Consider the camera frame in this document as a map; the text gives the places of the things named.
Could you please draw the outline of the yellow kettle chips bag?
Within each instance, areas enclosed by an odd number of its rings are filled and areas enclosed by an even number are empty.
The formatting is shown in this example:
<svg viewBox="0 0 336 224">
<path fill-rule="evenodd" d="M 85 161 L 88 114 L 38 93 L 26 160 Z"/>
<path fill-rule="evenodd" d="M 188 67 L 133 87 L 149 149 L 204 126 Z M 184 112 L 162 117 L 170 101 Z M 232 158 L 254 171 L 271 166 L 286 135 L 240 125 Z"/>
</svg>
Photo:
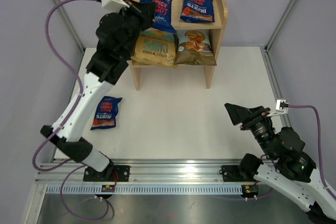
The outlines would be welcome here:
<svg viewBox="0 0 336 224">
<path fill-rule="evenodd" d="M 169 68 L 176 68 L 175 58 L 174 35 L 160 30 L 141 32 L 131 57 L 140 64 Z"/>
</svg>

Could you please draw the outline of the light blue cassava chips bag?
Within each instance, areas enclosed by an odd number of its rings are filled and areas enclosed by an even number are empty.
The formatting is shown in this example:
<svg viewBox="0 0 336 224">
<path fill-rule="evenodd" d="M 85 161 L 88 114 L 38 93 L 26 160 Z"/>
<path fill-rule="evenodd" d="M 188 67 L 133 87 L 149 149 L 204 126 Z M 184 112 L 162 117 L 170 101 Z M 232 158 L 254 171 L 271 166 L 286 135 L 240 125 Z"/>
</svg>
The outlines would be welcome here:
<svg viewBox="0 0 336 224">
<path fill-rule="evenodd" d="M 176 34 L 176 65 L 216 65 L 207 29 L 178 30 Z"/>
</svg>

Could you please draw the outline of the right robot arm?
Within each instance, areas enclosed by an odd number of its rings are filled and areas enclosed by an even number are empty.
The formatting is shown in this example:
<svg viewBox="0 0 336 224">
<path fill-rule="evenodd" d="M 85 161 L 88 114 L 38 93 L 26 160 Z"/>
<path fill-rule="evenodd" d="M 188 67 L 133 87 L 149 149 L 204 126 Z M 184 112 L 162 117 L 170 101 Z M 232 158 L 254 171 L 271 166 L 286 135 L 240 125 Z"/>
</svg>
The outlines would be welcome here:
<svg viewBox="0 0 336 224">
<path fill-rule="evenodd" d="M 247 153 L 238 165 L 223 165 L 223 180 L 264 183 L 293 201 L 313 223 L 335 223 L 335 190 L 324 178 L 322 161 L 304 152 L 306 144 L 292 127 L 277 133 L 272 125 L 272 117 L 287 114 L 291 105 L 278 99 L 274 112 L 263 106 L 224 107 L 233 125 L 251 131 L 264 157 Z"/>
</svg>

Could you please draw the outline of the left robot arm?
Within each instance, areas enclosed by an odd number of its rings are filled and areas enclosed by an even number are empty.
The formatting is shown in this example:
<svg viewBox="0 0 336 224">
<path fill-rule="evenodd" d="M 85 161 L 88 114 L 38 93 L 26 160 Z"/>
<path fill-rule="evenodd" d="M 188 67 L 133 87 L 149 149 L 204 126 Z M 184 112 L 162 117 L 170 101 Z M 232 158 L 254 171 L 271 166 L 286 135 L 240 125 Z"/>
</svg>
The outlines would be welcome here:
<svg viewBox="0 0 336 224">
<path fill-rule="evenodd" d="M 59 119 L 40 132 L 71 160 L 86 165 L 100 181 L 113 177 L 114 163 L 82 137 L 85 125 L 108 91 L 117 83 L 131 59 L 142 31 L 152 27 L 156 4 L 113 0 L 116 6 L 99 21 L 97 51 L 78 78 L 79 91 Z"/>
</svg>

